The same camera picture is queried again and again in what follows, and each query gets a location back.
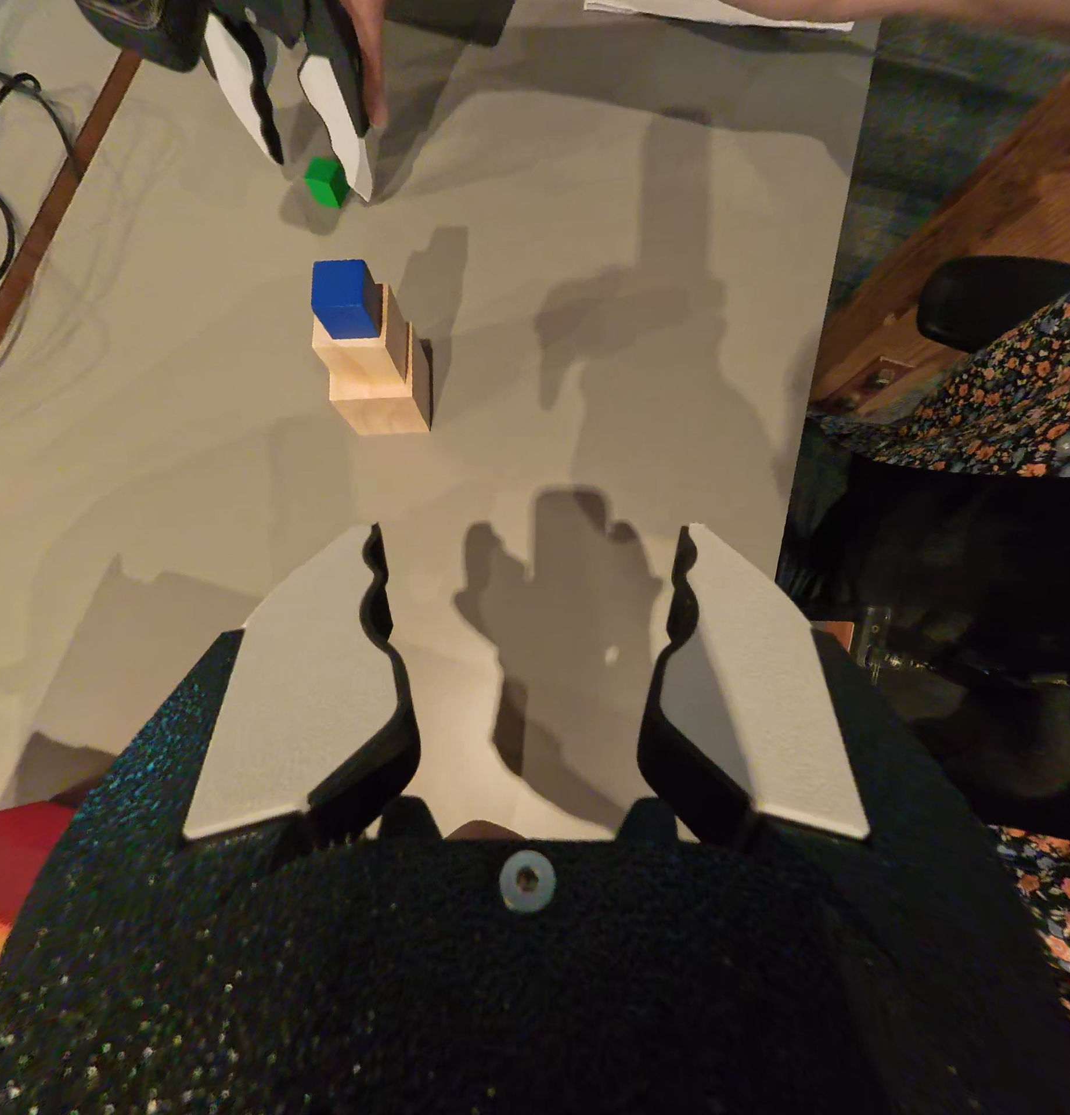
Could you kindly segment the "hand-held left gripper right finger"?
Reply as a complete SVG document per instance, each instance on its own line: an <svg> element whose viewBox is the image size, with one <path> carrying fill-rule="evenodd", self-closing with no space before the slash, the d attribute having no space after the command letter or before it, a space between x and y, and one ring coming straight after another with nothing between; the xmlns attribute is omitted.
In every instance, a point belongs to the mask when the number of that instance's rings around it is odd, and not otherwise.
<svg viewBox="0 0 1070 1115"><path fill-rule="evenodd" d="M870 837L815 639L798 605L707 525L681 527L667 644L639 728L639 772L704 846L762 828L860 849Z"/></svg>

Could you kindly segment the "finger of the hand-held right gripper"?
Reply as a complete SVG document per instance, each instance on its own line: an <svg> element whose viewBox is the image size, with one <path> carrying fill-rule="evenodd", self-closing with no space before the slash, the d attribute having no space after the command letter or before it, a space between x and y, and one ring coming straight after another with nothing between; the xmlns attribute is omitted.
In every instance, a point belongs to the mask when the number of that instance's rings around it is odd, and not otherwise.
<svg viewBox="0 0 1070 1115"><path fill-rule="evenodd" d="M210 9L201 56L257 148L283 166L283 144L269 93L278 62L278 37L257 22L253 9Z"/></svg>
<svg viewBox="0 0 1070 1115"><path fill-rule="evenodd" d="M370 203L373 168L364 109L364 66L358 36L342 4L307 4L302 41L305 54L298 81L325 127L347 184Z"/></svg>

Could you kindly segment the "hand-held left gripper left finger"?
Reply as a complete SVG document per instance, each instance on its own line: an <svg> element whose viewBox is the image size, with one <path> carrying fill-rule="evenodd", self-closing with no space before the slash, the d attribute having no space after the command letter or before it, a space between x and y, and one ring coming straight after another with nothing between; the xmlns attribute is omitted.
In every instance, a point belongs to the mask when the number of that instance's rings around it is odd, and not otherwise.
<svg viewBox="0 0 1070 1115"><path fill-rule="evenodd" d="M387 589L381 526L360 525L249 615L183 838L286 822L353 841L408 787L421 737Z"/></svg>

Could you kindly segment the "green wooden cube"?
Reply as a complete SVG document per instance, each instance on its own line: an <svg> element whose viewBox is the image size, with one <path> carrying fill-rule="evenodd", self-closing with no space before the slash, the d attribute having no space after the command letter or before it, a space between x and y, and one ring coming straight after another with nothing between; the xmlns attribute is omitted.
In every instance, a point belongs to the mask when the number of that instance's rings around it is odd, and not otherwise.
<svg viewBox="0 0 1070 1115"><path fill-rule="evenodd" d="M350 186L339 159L313 157L307 165L303 181L309 195L320 206L331 210L341 210L344 206Z"/></svg>

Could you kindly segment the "person's right hand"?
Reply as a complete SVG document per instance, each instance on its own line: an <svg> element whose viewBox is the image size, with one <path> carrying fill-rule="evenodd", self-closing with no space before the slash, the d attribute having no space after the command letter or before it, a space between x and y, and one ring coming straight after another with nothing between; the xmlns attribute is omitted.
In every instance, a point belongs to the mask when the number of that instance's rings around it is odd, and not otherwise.
<svg viewBox="0 0 1070 1115"><path fill-rule="evenodd" d="M388 124L385 26L387 1L341 1L359 46L364 112L374 128Z"/></svg>

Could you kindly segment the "blue wooden block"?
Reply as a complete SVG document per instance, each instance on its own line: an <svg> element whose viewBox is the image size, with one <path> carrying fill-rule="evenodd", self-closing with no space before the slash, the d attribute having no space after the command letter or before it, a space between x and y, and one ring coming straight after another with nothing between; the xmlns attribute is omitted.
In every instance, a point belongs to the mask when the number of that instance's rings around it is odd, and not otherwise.
<svg viewBox="0 0 1070 1115"><path fill-rule="evenodd" d="M311 282L313 316L331 339L374 340L383 319L383 287L361 258L319 260Z"/></svg>

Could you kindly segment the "brown wooden strip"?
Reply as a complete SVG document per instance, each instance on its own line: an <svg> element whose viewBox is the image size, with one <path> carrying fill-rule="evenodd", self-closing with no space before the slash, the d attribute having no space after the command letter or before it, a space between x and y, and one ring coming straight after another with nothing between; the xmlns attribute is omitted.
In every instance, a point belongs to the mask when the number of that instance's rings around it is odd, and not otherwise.
<svg viewBox="0 0 1070 1115"><path fill-rule="evenodd" d="M0 349L4 346L16 314L35 285L43 258L59 230L87 175L103 138L116 117L140 67L140 58L130 50L119 51L111 70L103 83L93 107L77 136L70 137L68 126L54 109L38 78L25 71L9 74L0 69L0 108L18 95L37 103L64 145L64 163L54 176L35 220L25 233L17 230L13 212L0 194L0 215L4 223L4 253L0 260Z"/></svg>

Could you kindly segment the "black trousers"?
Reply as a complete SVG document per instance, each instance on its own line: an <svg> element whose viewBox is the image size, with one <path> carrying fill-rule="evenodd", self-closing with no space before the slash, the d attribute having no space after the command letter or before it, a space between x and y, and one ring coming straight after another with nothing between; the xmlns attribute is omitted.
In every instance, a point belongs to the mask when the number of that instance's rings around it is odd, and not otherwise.
<svg viewBox="0 0 1070 1115"><path fill-rule="evenodd" d="M877 687L979 817L1070 840L1070 477L805 450L777 578L888 620Z"/></svg>

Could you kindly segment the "light wooden block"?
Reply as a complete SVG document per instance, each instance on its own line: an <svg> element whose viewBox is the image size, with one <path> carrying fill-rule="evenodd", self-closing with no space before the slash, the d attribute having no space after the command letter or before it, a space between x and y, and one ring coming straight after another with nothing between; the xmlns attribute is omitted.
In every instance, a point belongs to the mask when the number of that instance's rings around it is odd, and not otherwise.
<svg viewBox="0 0 1070 1115"><path fill-rule="evenodd" d="M432 426L432 363L422 338L411 328L401 387L376 387L330 374L330 401L362 436L426 435Z"/></svg>
<svg viewBox="0 0 1070 1115"><path fill-rule="evenodd" d="M312 346L331 377L357 382L366 395L410 395L415 330L387 283L380 287L380 333L374 338L335 339L315 316Z"/></svg>

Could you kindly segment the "red and yellow box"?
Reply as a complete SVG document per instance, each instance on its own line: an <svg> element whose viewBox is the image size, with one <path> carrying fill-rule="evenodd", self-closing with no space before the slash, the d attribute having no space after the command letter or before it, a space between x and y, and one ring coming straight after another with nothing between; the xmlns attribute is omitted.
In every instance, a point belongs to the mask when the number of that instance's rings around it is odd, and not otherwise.
<svg viewBox="0 0 1070 1115"><path fill-rule="evenodd" d="M0 811L0 956L28 892L74 813L59 801Z"/></svg>

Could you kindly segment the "white paper sheet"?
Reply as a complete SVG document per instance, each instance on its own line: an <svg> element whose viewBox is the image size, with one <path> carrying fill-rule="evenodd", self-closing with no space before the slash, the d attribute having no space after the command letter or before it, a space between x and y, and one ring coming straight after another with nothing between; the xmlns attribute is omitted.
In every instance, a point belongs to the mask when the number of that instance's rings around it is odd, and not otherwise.
<svg viewBox="0 0 1070 1115"><path fill-rule="evenodd" d="M730 28L762 28L808 31L809 33L850 33L854 23L774 20L721 1L585 1L586 11L609 14L645 16Z"/></svg>

